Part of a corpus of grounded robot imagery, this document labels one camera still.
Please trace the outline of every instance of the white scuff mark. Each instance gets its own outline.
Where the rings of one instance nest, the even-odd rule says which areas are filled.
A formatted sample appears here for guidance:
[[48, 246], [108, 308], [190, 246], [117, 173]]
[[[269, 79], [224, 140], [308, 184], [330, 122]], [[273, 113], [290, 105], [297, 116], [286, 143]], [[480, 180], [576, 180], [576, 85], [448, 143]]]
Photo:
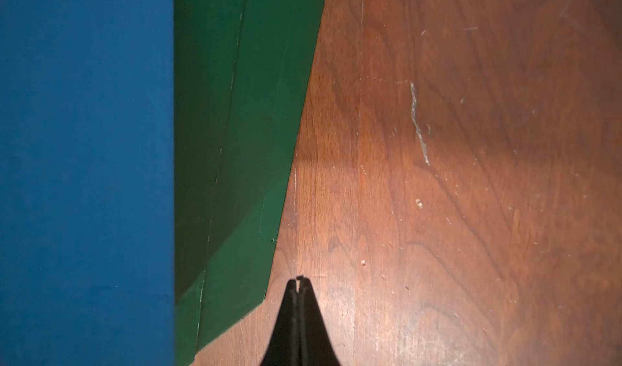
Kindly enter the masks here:
[[417, 95], [415, 93], [415, 84], [413, 82], [410, 82], [410, 94], [412, 95], [412, 106], [410, 108], [410, 118], [412, 119], [412, 122], [415, 124], [415, 131], [417, 132], [417, 137], [419, 137], [419, 144], [421, 144], [421, 152], [424, 153], [425, 163], [427, 163], [428, 166], [430, 166], [430, 160], [427, 156], [427, 146], [425, 145], [425, 142], [424, 142], [424, 136], [421, 134], [421, 128], [417, 124], [417, 119], [416, 119]]

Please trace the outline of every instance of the wood grain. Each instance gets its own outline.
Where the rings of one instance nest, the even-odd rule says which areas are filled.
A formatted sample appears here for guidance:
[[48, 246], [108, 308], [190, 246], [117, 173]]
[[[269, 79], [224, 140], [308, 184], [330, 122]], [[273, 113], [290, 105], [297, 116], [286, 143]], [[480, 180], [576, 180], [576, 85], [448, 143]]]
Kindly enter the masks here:
[[299, 274], [344, 366], [622, 364], [621, 44], [622, 0], [326, 0], [266, 301], [195, 365]]

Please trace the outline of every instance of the green surface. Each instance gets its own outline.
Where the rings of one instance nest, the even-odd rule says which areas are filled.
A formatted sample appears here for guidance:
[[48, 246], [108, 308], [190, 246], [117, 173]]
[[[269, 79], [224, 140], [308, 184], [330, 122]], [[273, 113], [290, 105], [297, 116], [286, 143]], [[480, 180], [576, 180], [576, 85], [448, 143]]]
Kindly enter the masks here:
[[264, 299], [323, 1], [175, 0], [177, 365]]

